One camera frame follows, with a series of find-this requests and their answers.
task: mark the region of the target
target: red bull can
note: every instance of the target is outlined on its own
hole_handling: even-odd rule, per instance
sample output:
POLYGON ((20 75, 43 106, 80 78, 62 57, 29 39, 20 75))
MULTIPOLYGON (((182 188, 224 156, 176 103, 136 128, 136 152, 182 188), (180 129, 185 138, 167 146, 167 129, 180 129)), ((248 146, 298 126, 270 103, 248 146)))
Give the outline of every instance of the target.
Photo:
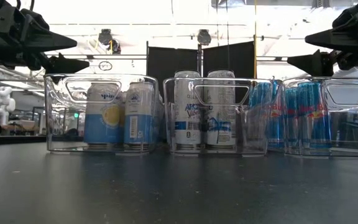
POLYGON ((258 141, 266 135, 272 97, 271 83, 258 83, 250 89, 249 110, 247 113, 248 141, 258 141))
POLYGON ((321 84, 301 83, 298 94, 302 148, 310 155, 327 156, 331 147, 331 132, 321 84))
POLYGON ((287 147, 299 149, 299 116, 298 116, 298 88, 285 90, 285 122, 287 123, 287 147))
POLYGON ((267 126, 268 149, 283 152, 284 150, 284 116, 283 100, 280 88, 280 80, 273 81, 272 109, 270 111, 270 120, 267 126))

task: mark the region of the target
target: white robot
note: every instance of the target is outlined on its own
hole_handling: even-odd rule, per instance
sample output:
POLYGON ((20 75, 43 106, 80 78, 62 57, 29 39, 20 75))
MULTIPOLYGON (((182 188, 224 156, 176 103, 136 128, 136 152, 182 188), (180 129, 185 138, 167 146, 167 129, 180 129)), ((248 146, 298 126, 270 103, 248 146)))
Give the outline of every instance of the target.
POLYGON ((6 125, 9 112, 16 108, 16 102, 11 98, 12 88, 7 86, 0 87, 0 124, 6 125))

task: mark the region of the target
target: beverage can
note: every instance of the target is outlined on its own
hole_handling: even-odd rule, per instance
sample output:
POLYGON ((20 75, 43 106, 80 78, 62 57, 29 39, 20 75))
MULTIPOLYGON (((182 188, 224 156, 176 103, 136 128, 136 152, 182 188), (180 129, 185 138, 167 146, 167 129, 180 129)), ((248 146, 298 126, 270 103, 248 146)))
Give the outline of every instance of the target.
POLYGON ((152 83, 129 85, 125 105, 124 143, 131 148, 148 147, 153 142, 155 92, 152 83))
MULTIPOLYGON (((175 78, 200 78, 196 71, 176 72, 175 78)), ((201 144, 201 91, 195 86, 199 80, 175 80, 175 142, 177 149, 198 148, 201 144)))
POLYGON ((122 98, 115 83, 92 83, 86 96, 84 142, 94 147, 122 143, 122 98))
POLYGON ((267 135, 267 121, 270 119, 272 84, 260 82, 250 89, 249 110, 247 112, 247 139, 260 142, 267 135))
POLYGON ((287 123, 286 139, 290 149, 299 149, 299 117, 298 117, 298 88, 285 90, 285 122, 287 123))
POLYGON ((236 109, 234 73, 216 70, 208 74, 204 86, 204 101, 208 105, 205 114, 207 124, 206 144, 211 149, 232 149, 236 145, 236 109))
POLYGON ((273 81, 272 107, 267 128, 268 148, 275 151, 283 151, 284 144, 284 116, 282 82, 273 81))
POLYGON ((312 155, 328 155, 331 147, 329 113, 318 82, 298 85, 302 148, 312 155))

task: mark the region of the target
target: clear plastic bin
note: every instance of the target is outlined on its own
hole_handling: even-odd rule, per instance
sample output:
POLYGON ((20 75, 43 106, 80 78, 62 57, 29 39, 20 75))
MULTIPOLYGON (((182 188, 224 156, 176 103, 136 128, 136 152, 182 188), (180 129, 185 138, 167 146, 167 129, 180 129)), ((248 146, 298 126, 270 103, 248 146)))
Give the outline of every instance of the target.
POLYGON ((273 81, 169 78, 163 84, 171 153, 263 156, 267 152, 273 81))
POLYGON ((163 116, 156 79, 46 75, 45 92, 49 151, 131 155, 156 148, 163 116))
POLYGON ((287 154, 358 156, 358 79, 285 80, 287 154))

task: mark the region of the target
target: bin handle cutout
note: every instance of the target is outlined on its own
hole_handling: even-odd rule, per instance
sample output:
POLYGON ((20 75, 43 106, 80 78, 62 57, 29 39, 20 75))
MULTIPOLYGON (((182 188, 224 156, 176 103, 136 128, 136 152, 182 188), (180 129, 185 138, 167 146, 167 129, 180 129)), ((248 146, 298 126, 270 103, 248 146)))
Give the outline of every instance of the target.
POLYGON ((195 91, 195 94, 197 96, 197 99, 200 101, 200 103, 204 106, 241 106, 244 104, 244 102, 246 101, 248 95, 249 95, 249 86, 247 85, 209 85, 209 84, 201 84, 201 85, 194 85, 194 91, 195 91), (203 92, 203 87, 224 87, 224 88, 246 88, 247 89, 247 92, 246 94, 244 95, 244 97, 241 99, 241 101, 239 103, 224 103, 224 104, 218 104, 218 103, 206 103, 204 101, 204 99, 199 96, 198 94, 198 91, 197 89, 200 90, 200 93, 203 92))
POLYGON ((329 97, 332 99, 332 102, 337 105, 337 106, 358 106, 358 104, 355 104, 355 103, 338 103, 336 100, 335 100, 335 97, 333 97, 333 95, 331 94, 331 91, 329 90, 329 87, 331 86, 341 86, 341 87, 353 87, 353 88, 358 88, 358 85, 355 85, 355 84, 338 84, 338 83, 329 83, 326 85, 326 91, 329 95, 329 97))
POLYGON ((68 92, 68 95, 69 95, 70 98, 71 98, 71 101, 74 102, 74 103, 113 103, 114 100, 117 98, 118 93, 121 91, 121 87, 122 87, 122 83, 121 83, 120 81, 118 81, 118 80, 114 80, 114 81, 112 81, 112 80, 106 80, 106 81, 103 81, 103 80, 66 80, 66 81, 64 82, 64 85, 66 86, 66 90, 67 90, 67 92, 68 92), (70 82, 76 82, 76 83, 78 83, 78 82, 86 82, 86 83, 91 82, 91 83, 103 83, 103 84, 105 84, 105 83, 107 83, 107 84, 116 84, 116 85, 118 85, 118 89, 117 89, 117 91, 114 93, 114 97, 113 97, 111 100, 109 100, 109 101, 76 100, 76 99, 73 97, 71 91, 70 91, 69 88, 68 88, 68 84, 69 84, 70 82))

